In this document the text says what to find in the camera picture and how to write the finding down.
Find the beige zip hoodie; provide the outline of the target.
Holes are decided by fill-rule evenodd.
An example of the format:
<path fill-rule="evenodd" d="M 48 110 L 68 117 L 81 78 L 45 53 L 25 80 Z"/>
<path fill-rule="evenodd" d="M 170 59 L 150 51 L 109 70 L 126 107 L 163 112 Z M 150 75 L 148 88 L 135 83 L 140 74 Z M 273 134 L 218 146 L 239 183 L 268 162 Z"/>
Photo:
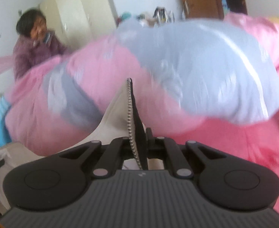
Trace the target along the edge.
<path fill-rule="evenodd" d="M 135 142 L 135 116 L 131 113 L 135 111 L 135 102 L 131 100 L 132 80 L 127 79 L 127 83 L 118 91 L 101 120 L 99 126 L 83 141 L 66 148 L 64 153 L 71 150 L 83 149 L 90 141 L 101 141 L 103 145 L 110 143 L 117 137 L 124 137 L 131 142 L 128 149 L 132 149 L 136 158 L 139 154 Z M 11 207 L 5 197 L 3 190 L 4 177 L 15 167 L 25 163 L 39 160 L 42 157 L 36 155 L 21 143 L 9 143 L 0 147 L 0 161 L 4 160 L 4 165 L 0 167 L 0 213 L 6 213 Z"/>

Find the pink grey floral duvet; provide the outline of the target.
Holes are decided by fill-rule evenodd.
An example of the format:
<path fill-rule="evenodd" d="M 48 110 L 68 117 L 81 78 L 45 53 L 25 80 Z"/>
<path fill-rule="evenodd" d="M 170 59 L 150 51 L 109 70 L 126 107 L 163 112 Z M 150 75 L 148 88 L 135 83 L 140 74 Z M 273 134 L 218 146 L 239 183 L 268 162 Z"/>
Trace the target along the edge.
<path fill-rule="evenodd" d="M 9 135 L 42 156 L 73 146 L 97 128 L 127 79 L 157 135 L 193 130 L 207 118 L 268 120 L 279 110 L 279 25 L 237 13 L 156 27 L 129 19 L 19 78 L 5 95 Z"/>

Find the cluttered side table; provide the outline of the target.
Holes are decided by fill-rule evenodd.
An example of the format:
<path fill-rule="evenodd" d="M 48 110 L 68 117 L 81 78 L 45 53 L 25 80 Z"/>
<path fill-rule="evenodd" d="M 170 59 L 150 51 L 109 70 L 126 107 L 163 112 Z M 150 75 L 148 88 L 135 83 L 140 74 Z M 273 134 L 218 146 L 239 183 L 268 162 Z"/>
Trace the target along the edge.
<path fill-rule="evenodd" d="M 168 11 L 165 7 L 157 7 L 153 14 L 142 12 L 141 14 L 132 14 L 124 12 L 117 18 L 117 25 L 128 19 L 136 19 L 142 26 L 155 27 L 166 23 L 174 23 L 175 17 L 172 11 Z"/>

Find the woman in purple jacket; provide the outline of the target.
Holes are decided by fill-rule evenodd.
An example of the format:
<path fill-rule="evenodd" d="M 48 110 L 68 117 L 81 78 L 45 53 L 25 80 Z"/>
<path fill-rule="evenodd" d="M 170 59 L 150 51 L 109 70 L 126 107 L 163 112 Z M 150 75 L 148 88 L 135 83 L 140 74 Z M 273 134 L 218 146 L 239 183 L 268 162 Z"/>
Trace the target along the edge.
<path fill-rule="evenodd" d="M 38 9 L 24 12 L 16 24 L 19 38 L 13 49 L 14 79 L 56 55 L 69 54 L 53 30 L 47 28 L 44 14 Z"/>

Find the cream wardrobe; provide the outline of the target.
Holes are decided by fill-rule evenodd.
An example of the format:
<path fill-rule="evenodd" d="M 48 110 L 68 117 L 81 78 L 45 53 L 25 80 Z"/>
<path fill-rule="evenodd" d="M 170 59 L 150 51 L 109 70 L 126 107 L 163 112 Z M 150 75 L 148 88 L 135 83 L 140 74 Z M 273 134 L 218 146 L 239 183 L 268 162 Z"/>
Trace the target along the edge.
<path fill-rule="evenodd" d="M 48 28 L 73 51 L 117 28 L 113 0 L 43 0 L 40 10 Z"/>

